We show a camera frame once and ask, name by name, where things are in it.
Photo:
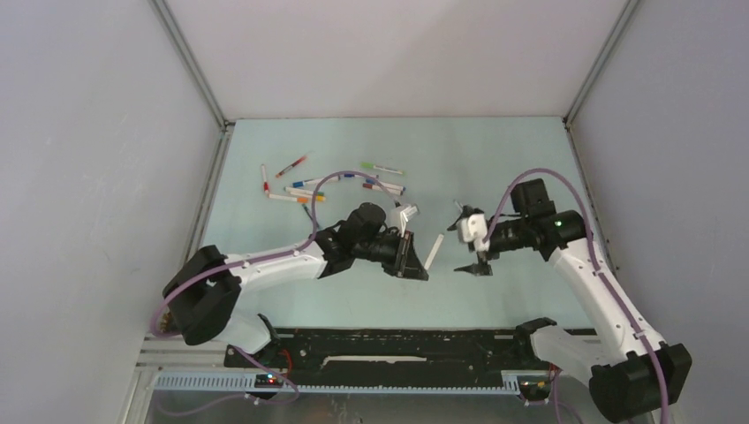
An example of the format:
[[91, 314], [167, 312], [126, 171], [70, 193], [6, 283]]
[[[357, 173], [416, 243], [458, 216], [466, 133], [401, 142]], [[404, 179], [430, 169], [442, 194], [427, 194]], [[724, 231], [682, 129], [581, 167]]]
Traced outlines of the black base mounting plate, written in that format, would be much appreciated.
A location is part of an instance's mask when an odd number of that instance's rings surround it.
[[551, 369], [509, 329], [280, 329], [250, 357], [316, 387], [505, 389], [512, 371]]

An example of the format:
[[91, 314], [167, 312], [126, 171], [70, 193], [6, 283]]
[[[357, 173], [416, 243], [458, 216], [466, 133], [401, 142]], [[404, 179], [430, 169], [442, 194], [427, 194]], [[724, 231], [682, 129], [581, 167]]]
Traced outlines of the blue marker beside brown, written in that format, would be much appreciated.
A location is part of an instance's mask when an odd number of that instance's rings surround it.
[[395, 185], [391, 183], [385, 183], [382, 181], [378, 183], [377, 181], [371, 178], [366, 178], [365, 181], [366, 181], [366, 184], [370, 184], [371, 186], [384, 186], [391, 191], [404, 192], [406, 190], [406, 188], [402, 185]]

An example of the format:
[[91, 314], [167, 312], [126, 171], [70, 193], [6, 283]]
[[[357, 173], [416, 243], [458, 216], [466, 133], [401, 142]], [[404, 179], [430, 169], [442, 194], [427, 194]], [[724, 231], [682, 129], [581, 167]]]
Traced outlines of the aluminium frame rail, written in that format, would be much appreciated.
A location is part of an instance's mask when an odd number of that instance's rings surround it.
[[632, 19], [636, 15], [642, 2], [640, 0], [627, 0], [617, 15], [613, 26], [609, 30], [604, 43], [602, 44], [599, 52], [597, 53], [592, 66], [590, 67], [583, 83], [579, 87], [576, 95], [574, 96], [570, 108], [564, 115], [564, 125], [567, 130], [570, 130], [576, 120], [577, 116], [581, 112], [587, 97], [592, 92], [594, 85], [603, 74], [605, 67], [609, 60], [612, 58], [615, 49], [623, 39], [628, 27], [630, 26]]
[[210, 142], [212, 150], [209, 156], [208, 174], [200, 188], [198, 207], [183, 254], [183, 262], [187, 262], [201, 247], [201, 242], [204, 240], [208, 219], [213, 208], [217, 187], [231, 143], [234, 124], [229, 122], [220, 107], [216, 95], [209, 85], [198, 58], [185, 37], [184, 31], [180, 27], [169, 2], [164, 0], [150, 0], [148, 4], [155, 13], [156, 18], [160, 21], [168, 40], [177, 53], [180, 62], [197, 89], [202, 101], [208, 107], [209, 115], [218, 128], [218, 135]]

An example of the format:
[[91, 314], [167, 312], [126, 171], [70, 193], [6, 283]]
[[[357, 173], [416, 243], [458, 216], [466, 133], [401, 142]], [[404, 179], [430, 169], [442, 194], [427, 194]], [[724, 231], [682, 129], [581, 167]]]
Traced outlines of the green capped marker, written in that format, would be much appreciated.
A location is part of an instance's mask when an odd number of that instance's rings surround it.
[[315, 192], [314, 190], [307, 190], [307, 189], [303, 189], [299, 187], [292, 187], [292, 186], [286, 186], [284, 190], [287, 193], [293, 193], [294, 195], [299, 195], [299, 196], [307, 197], [307, 198], [311, 198], [314, 195], [317, 195], [317, 196], [325, 195], [324, 192]]

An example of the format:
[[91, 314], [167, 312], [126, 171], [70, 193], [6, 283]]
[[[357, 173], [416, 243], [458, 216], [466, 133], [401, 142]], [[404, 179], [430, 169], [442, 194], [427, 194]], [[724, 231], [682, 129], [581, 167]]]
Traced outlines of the red capped marker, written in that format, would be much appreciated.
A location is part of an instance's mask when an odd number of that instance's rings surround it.
[[267, 176], [266, 165], [262, 164], [261, 167], [260, 167], [260, 169], [261, 169], [262, 190], [263, 190], [263, 192], [264, 192], [265, 195], [269, 195], [270, 194], [270, 189], [269, 189], [269, 180], [268, 180], [268, 176]]

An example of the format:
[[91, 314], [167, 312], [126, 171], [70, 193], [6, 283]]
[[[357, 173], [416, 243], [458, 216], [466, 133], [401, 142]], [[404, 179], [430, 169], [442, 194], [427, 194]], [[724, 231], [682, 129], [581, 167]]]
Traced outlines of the white marker body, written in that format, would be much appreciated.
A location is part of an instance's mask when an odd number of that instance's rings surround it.
[[436, 237], [435, 242], [432, 245], [432, 247], [431, 247], [431, 249], [430, 249], [430, 251], [429, 251], [429, 253], [427, 255], [426, 260], [424, 260], [424, 262], [423, 262], [423, 266], [424, 266], [425, 270], [430, 270], [430, 268], [432, 267], [432, 265], [434, 263], [434, 260], [435, 260], [435, 257], [437, 256], [437, 254], [438, 254], [438, 252], [439, 252], [439, 250], [440, 250], [440, 248], [442, 246], [443, 240], [444, 240], [444, 234], [440, 233]]

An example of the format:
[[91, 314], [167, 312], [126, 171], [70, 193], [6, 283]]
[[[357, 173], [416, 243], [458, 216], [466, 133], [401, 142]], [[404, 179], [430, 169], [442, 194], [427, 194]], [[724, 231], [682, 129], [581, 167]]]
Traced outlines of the orange capped marker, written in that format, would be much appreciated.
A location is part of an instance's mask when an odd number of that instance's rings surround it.
[[290, 195], [282, 195], [282, 194], [274, 194], [269, 193], [268, 194], [269, 199], [271, 200], [277, 200], [277, 201], [290, 201], [295, 203], [308, 203], [310, 199], [305, 197], [297, 197], [297, 196], [290, 196]]

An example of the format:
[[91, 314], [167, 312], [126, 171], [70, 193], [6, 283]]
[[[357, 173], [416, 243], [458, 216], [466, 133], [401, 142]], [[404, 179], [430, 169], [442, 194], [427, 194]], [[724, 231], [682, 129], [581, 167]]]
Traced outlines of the controller board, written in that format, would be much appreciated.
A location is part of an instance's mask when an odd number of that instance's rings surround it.
[[277, 375], [262, 373], [254, 377], [253, 386], [257, 389], [281, 389], [284, 381]]
[[518, 398], [525, 406], [546, 405], [551, 396], [551, 384], [548, 381], [521, 380], [518, 389]]

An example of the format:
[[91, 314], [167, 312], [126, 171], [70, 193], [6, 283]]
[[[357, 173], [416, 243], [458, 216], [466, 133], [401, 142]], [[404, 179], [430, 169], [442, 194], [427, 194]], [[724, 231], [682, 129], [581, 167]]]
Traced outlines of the brown capped marker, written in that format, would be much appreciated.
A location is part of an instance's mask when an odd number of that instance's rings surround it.
[[382, 187], [382, 186], [379, 186], [379, 185], [373, 185], [373, 184], [369, 184], [369, 183], [364, 183], [362, 186], [364, 188], [366, 188], [366, 189], [369, 189], [369, 190], [378, 191], [378, 192], [384, 192], [384, 193], [390, 193], [390, 194], [393, 194], [395, 196], [401, 196], [401, 195], [404, 194], [403, 191], [398, 190], [396, 188], [388, 187], [388, 186]]

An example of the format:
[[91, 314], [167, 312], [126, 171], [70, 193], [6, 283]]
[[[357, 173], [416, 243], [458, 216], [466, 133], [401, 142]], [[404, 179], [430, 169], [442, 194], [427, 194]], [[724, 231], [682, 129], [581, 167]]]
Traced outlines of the red orange thin pen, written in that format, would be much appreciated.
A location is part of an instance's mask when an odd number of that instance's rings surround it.
[[301, 163], [303, 163], [308, 158], [308, 155], [302, 155], [301, 157], [297, 158], [294, 162], [288, 164], [284, 168], [282, 168], [277, 174], [276, 178], [280, 178], [284, 176], [285, 174], [289, 173], [291, 170], [299, 166]]

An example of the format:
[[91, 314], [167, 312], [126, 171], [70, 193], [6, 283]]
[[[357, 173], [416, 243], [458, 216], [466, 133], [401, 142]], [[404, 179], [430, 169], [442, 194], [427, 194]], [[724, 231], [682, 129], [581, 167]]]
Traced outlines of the light green marker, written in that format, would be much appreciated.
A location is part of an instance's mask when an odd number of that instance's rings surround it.
[[359, 165], [364, 169], [372, 169], [372, 170], [381, 170], [390, 174], [400, 175], [404, 176], [406, 175], [406, 172], [404, 170], [391, 168], [388, 166], [376, 164], [376, 163], [367, 163], [367, 162], [361, 162]]

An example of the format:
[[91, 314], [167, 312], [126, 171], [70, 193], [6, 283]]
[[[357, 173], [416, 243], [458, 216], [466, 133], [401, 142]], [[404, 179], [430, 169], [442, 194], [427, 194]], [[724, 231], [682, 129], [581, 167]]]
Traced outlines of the left controller board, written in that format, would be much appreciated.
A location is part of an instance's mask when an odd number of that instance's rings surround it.
[[262, 373], [254, 377], [253, 386], [257, 389], [281, 389], [284, 381], [277, 375]]

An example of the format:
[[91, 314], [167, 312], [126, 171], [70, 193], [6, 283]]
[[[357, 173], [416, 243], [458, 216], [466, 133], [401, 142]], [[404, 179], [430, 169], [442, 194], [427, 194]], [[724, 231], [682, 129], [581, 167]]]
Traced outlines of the left aluminium frame rail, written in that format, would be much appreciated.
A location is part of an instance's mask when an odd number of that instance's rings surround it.
[[177, 53], [180, 62], [197, 89], [202, 101], [208, 107], [209, 115], [218, 128], [218, 135], [210, 142], [212, 150], [209, 156], [208, 174], [200, 188], [198, 207], [183, 254], [183, 262], [187, 262], [201, 247], [201, 242], [204, 240], [208, 219], [213, 208], [217, 187], [231, 143], [234, 124], [229, 122], [220, 107], [216, 95], [209, 85], [198, 58], [185, 37], [184, 31], [180, 27], [169, 2], [164, 0], [150, 0], [148, 4], [155, 13], [156, 18], [160, 21], [168, 40]]

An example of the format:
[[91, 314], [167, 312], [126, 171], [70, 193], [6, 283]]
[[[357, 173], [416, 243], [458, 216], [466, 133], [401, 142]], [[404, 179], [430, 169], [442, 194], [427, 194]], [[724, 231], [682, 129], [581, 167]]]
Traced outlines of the right aluminium frame rail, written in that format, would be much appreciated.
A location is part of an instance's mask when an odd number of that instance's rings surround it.
[[609, 30], [604, 43], [602, 44], [599, 52], [597, 53], [592, 66], [590, 67], [583, 83], [579, 87], [576, 95], [574, 96], [570, 108], [564, 115], [564, 125], [567, 130], [570, 130], [576, 120], [577, 116], [581, 112], [587, 97], [592, 92], [594, 85], [603, 74], [605, 67], [609, 60], [612, 58], [615, 49], [623, 39], [628, 27], [630, 26], [632, 19], [636, 15], [642, 2], [640, 0], [627, 0], [617, 15], [613, 26]]

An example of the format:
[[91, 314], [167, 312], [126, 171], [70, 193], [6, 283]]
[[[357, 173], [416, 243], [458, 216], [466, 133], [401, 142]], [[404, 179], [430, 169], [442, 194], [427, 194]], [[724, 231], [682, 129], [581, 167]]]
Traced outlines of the dark green thin pen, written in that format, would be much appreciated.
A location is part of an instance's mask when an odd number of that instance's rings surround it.
[[309, 208], [309, 207], [308, 207], [308, 206], [307, 206], [306, 204], [304, 204], [304, 203], [303, 203], [303, 204], [301, 204], [301, 207], [302, 207], [302, 208], [303, 208], [303, 210], [305, 211], [306, 215], [307, 215], [307, 216], [308, 216], [308, 217], [310, 218], [310, 221], [311, 221], [311, 222], [312, 222], [313, 224], [315, 224], [315, 225], [318, 225], [318, 226], [319, 226], [319, 224], [317, 223], [317, 221], [316, 221], [316, 220], [314, 219], [314, 217], [313, 217], [313, 214], [312, 214], [312, 211], [311, 211], [311, 209], [310, 209], [310, 208]]

